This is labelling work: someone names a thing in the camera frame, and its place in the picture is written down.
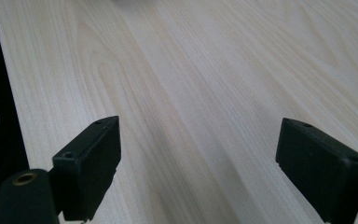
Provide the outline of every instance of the wooden table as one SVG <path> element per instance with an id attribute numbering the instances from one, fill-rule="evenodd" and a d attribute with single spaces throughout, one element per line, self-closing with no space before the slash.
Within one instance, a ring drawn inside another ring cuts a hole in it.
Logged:
<path id="1" fill-rule="evenodd" d="M 0 39 L 32 167 L 120 116 L 92 223 L 322 223 L 282 118 L 358 151 L 358 0 L 0 0 Z"/>

